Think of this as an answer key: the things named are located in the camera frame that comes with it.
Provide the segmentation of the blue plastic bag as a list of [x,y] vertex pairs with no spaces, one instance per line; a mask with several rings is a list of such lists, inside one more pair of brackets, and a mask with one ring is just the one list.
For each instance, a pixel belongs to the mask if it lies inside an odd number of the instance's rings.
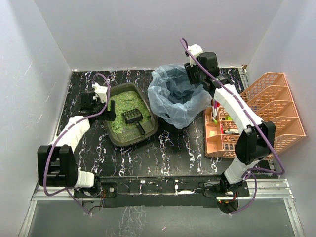
[[201,84],[190,84],[180,65],[162,65],[151,72],[147,93],[151,111],[177,129],[188,127],[211,102]]

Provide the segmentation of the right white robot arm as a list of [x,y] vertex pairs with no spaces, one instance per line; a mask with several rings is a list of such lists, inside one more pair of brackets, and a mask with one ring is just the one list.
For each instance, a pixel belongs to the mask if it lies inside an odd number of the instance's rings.
[[190,62],[185,64],[190,83],[202,84],[205,91],[218,102],[237,126],[239,138],[235,158],[221,175],[220,184],[228,189],[244,180],[246,172],[260,160],[274,153],[276,126],[256,115],[237,92],[232,79],[219,72],[213,52],[186,52]]

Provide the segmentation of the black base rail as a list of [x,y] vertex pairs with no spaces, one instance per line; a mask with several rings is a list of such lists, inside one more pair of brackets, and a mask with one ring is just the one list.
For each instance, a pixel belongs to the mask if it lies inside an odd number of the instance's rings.
[[75,190],[77,198],[99,201],[98,208],[202,206],[225,213],[249,196],[246,182],[221,189],[219,175],[100,177],[93,187]]

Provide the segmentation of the orange file rack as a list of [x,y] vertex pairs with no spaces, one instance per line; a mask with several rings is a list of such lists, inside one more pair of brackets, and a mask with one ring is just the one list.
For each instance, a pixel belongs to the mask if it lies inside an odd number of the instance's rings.
[[278,155],[306,136],[284,73],[263,74],[241,97],[256,115],[275,124]]

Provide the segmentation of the orange desk organizer tray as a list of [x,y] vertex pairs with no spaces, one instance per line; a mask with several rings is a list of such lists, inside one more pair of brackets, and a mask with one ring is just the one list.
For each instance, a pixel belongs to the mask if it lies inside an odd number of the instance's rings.
[[207,157],[235,157],[235,145],[239,139],[239,131],[223,107],[204,111],[205,155]]

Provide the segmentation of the green litter pellets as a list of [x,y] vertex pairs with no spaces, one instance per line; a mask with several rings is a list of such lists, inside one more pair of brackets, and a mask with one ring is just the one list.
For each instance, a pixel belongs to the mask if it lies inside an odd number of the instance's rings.
[[143,119],[140,121],[141,125],[144,125],[151,119],[149,110],[147,109],[145,103],[143,102],[140,95],[134,91],[127,91],[120,93],[118,95],[113,95],[110,97],[111,101],[115,101],[116,108],[116,118],[114,121],[110,121],[110,127],[114,133],[120,134],[123,132],[130,131],[136,128],[135,124],[126,124],[123,116],[124,112],[130,111],[132,109],[139,109]]

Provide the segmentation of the black litter scoop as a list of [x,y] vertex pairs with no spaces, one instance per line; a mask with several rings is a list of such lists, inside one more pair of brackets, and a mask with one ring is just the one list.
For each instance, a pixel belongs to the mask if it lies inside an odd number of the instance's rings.
[[145,130],[143,129],[140,121],[143,120],[143,115],[139,109],[135,108],[126,112],[123,112],[122,117],[126,124],[135,124],[141,135],[145,135]]

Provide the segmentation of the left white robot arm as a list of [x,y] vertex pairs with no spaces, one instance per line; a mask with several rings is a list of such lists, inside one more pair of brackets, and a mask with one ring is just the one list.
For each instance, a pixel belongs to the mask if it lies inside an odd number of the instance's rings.
[[96,120],[105,120],[108,92],[83,92],[78,111],[48,145],[38,148],[38,180],[42,187],[94,187],[95,174],[77,167],[74,151]]

